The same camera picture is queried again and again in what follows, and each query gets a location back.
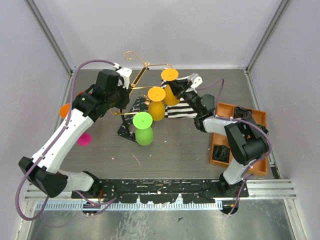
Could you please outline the gold wine glass rack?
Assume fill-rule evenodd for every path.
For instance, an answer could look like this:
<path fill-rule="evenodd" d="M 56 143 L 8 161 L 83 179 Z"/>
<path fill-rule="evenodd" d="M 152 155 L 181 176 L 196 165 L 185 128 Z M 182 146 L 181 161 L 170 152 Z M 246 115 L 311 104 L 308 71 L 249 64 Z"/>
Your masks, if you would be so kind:
<path fill-rule="evenodd" d="M 129 98 L 132 101 L 132 106 L 129 112 L 125 112 L 124 109 L 120 109 L 119 111 L 111 111 L 111 113 L 115 116 L 121 116 L 122 124 L 117 131 L 117 134 L 120 137 L 128 139 L 134 143 L 136 141 L 135 128 L 133 125 L 133 118 L 135 114 L 139 112 L 146 112 L 147 106 L 149 104 L 149 100 L 145 100 L 144 96 L 138 96 L 137 94 L 132 94 L 132 92 L 137 88 L 139 81 L 145 75 L 145 73 L 150 69 L 150 67 L 163 67 L 163 70 L 173 69 L 174 67 L 169 63 L 164 64 L 151 64 L 149 61 L 142 60 L 134 51 L 126 51 L 123 57 L 130 61 L 133 57 L 136 57 L 143 65 L 139 73 L 135 76 L 134 80 L 129 85 Z"/>

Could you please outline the green plastic wine glass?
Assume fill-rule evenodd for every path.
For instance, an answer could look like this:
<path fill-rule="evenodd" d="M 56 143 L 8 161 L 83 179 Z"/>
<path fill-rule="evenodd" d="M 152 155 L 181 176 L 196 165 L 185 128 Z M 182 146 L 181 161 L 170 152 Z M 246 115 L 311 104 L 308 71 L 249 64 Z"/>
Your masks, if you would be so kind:
<path fill-rule="evenodd" d="M 135 140 L 141 146 L 148 146 L 154 140 L 153 118 L 148 112 L 137 113 L 132 120 L 135 127 Z"/>

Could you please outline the pink plastic wine glass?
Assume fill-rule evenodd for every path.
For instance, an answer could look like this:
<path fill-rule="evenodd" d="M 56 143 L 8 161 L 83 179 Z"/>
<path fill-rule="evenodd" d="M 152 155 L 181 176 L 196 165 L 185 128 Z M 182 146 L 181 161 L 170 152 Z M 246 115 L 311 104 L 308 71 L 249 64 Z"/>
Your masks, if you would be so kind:
<path fill-rule="evenodd" d="M 91 143 L 92 137 L 89 133 L 83 133 L 77 140 L 77 144 L 81 147 L 85 147 Z"/>

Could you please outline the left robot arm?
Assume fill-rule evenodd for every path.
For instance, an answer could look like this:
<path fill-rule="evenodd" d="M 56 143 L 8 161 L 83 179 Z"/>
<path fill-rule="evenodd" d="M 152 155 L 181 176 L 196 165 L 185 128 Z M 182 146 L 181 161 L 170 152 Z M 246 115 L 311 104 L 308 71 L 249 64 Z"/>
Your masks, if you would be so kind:
<path fill-rule="evenodd" d="M 125 109 L 131 91 L 132 69 L 104 69 L 98 72 L 96 82 L 79 93 L 61 125 L 31 158 L 22 157 L 18 166 L 27 179 L 48 197 L 57 197 L 63 191 L 82 191 L 88 198 L 100 193 L 97 179 L 87 171 L 68 172 L 60 166 L 73 145 L 98 118 L 111 108 Z"/>

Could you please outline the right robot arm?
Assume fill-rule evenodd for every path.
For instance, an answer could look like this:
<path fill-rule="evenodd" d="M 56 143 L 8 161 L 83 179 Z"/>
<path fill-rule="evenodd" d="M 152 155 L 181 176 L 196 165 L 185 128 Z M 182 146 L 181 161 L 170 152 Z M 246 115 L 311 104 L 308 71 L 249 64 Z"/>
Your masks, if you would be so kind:
<path fill-rule="evenodd" d="M 222 117 L 216 114 L 217 103 L 211 94 L 199 96 L 195 81 L 190 79 L 168 82 L 174 97 L 183 98 L 195 111 L 195 127 L 204 133 L 226 136 L 232 161 L 220 175 L 218 189 L 225 197 L 231 197 L 239 183 L 244 182 L 247 171 L 272 151 L 269 136 L 258 127 L 252 116 L 244 118 Z"/>

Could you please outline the orange plastic wine glass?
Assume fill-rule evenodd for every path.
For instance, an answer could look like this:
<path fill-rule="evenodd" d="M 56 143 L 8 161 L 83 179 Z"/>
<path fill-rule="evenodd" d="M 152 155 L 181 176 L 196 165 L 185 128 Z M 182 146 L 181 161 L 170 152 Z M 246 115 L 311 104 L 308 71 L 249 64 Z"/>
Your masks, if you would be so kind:
<path fill-rule="evenodd" d="M 68 115 L 68 112 L 69 112 L 69 108 L 70 108 L 70 104 L 69 103 L 66 103 L 64 104 L 60 110 L 59 110 L 59 116 L 62 118 L 62 119 L 65 119 Z"/>

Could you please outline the black white striped cloth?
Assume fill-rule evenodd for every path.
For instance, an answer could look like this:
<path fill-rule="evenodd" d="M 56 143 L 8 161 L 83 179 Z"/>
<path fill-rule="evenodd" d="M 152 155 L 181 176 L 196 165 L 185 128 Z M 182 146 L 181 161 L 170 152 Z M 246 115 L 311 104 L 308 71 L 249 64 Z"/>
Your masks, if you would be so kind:
<path fill-rule="evenodd" d="M 168 82 L 161 80 L 161 88 L 165 91 L 165 117 L 169 119 L 193 119 L 197 113 L 181 97 L 179 100 L 173 95 Z"/>

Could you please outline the rolled dark sock top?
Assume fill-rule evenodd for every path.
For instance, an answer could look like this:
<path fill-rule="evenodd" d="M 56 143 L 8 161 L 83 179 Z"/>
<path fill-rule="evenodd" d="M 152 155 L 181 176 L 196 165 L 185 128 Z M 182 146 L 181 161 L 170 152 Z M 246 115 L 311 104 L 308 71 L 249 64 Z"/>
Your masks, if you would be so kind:
<path fill-rule="evenodd" d="M 233 118 L 235 119 L 242 119 L 252 115 L 252 110 L 245 107 L 236 106 L 233 111 Z"/>

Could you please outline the rolled dark sock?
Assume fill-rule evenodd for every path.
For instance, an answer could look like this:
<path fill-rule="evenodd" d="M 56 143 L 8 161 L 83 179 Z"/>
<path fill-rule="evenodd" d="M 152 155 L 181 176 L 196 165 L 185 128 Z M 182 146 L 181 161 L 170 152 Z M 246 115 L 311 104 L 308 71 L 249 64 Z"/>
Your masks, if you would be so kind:
<path fill-rule="evenodd" d="M 242 119 L 252 115 L 252 110 L 245 107 L 236 106 L 233 111 L 233 118 L 235 119 Z"/>
<path fill-rule="evenodd" d="M 230 158 L 230 149 L 225 145 L 214 145 L 212 158 L 219 162 L 228 163 Z"/>

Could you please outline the rolled dark sock bottom left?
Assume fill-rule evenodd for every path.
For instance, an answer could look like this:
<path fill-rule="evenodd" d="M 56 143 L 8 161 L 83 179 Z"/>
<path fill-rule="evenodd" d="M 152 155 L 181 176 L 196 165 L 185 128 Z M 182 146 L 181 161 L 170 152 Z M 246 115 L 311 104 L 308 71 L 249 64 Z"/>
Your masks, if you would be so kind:
<path fill-rule="evenodd" d="M 219 162 L 228 163 L 230 158 L 230 149 L 225 145 L 214 145 L 212 158 Z"/>

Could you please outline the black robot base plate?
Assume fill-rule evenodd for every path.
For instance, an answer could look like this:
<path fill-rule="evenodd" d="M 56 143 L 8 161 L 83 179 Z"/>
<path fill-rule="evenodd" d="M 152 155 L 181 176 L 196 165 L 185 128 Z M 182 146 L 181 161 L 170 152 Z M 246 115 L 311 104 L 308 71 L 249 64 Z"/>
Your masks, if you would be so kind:
<path fill-rule="evenodd" d="M 217 198 L 248 197 L 247 186 L 238 183 L 223 190 L 214 179 L 101 179 L 92 192 L 82 192 L 87 199 L 101 198 L 105 201 L 116 198 L 117 203 L 143 204 L 174 203 L 179 197 L 183 204 L 215 203 Z"/>

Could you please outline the aluminium frame rail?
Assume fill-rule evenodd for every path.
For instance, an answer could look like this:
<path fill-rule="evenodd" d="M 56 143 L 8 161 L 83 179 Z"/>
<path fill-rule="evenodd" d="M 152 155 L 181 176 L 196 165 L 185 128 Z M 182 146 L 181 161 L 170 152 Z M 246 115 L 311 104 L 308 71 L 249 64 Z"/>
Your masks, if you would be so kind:
<path fill-rule="evenodd" d="M 244 179 L 226 192 L 216 179 L 98 179 L 89 191 L 63 190 L 48 198 L 30 185 L 21 206 L 27 210 L 82 210 L 86 215 L 105 210 L 220 210 L 232 215 L 241 200 L 295 200 L 289 179 Z"/>

